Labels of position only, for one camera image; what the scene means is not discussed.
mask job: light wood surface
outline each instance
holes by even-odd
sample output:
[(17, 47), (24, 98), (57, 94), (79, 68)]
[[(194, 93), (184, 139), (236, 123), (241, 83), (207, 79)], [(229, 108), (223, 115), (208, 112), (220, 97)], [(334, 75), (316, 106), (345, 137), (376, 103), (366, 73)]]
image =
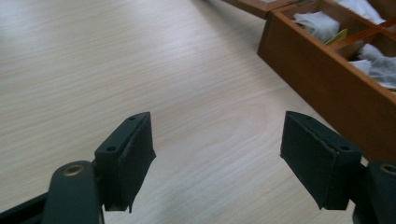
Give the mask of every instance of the light wood surface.
[(323, 119), (256, 54), (263, 26), (220, 1), (1, 1), (0, 212), (150, 111), (158, 157), (106, 223), (351, 223), (279, 157), (286, 110)]

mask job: table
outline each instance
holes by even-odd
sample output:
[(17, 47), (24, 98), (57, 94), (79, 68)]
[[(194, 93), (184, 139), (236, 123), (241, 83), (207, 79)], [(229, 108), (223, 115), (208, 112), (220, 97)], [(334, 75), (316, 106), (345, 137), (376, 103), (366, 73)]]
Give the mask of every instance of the table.
[(214, 0), (2, 1), (0, 212), (150, 111), (158, 157), (106, 223), (351, 223), (279, 157), (286, 110), (323, 119), (257, 56), (263, 26)]

